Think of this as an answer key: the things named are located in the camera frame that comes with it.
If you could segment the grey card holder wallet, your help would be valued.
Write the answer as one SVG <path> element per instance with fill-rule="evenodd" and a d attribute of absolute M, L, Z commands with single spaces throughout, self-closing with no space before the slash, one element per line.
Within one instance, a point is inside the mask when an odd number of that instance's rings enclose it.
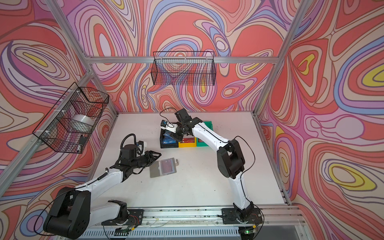
<path fill-rule="evenodd" d="M 179 160 L 175 158 L 155 161 L 150 166 L 150 178 L 158 178 L 162 176 L 175 174 L 177 172 L 178 165 L 179 165 Z"/>

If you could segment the blue credit card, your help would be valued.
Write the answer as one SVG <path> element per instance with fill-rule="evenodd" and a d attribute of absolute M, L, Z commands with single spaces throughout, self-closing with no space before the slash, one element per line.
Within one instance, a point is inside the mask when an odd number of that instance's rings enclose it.
<path fill-rule="evenodd" d="M 177 141 L 175 139 L 173 139 L 171 136 L 170 136 L 170 133 L 169 132 L 165 132 L 163 134 L 163 140 L 162 140 L 162 143 L 163 144 L 176 144 Z"/>

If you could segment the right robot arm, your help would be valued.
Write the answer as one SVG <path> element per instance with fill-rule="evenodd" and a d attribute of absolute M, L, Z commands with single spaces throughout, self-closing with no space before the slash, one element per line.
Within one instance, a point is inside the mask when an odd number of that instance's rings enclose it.
<path fill-rule="evenodd" d="M 234 194 L 234 209 L 237 218 L 244 222 L 254 209 L 254 204 L 248 199 L 246 187 L 243 184 L 245 172 L 245 158 L 239 142 L 228 140 L 211 130 L 199 118 L 192 118 L 185 109 L 175 112 L 178 120 L 172 124 L 171 136 L 181 142 L 185 135 L 202 140 L 217 154 L 217 165 L 220 173 L 229 180 Z"/>

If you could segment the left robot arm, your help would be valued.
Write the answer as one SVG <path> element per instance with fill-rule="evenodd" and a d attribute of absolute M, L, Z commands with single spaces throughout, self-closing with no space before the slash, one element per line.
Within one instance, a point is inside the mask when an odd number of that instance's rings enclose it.
<path fill-rule="evenodd" d="M 124 225 L 130 218 L 125 202 L 109 200 L 99 206 L 92 202 L 114 186 L 151 166 L 161 153 L 146 151 L 142 144 L 130 144 L 120 148 L 114 165 L 97 178 L 74 188 L 65 187 L 58 192 L 43 224 L 43 230 L 54 236 L 75 240 L 89 227 L 111 221 Z"/>

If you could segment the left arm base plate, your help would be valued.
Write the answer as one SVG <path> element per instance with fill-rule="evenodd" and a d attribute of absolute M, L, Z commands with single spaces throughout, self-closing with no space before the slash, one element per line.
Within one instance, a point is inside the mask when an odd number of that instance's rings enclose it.
<path fill-rule="evenodd" d="M 103 226 L 126 226 L 138 227 L 143 222 L 144 210 L 143 209 L 128 209 L 126 214 L 122 214 L 113 220 L 102 222 Z"/>

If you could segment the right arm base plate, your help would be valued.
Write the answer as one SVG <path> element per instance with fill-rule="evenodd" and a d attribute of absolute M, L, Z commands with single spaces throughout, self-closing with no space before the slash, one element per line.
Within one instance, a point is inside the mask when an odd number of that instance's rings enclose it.
<path fill-rule="evenodd" d="M 258 208 L 244 210 L 222 208 L 219 217 L 222 218 L 225 225 L 256 224 L 258 226 L 264 222 L 263 214 Z"/>

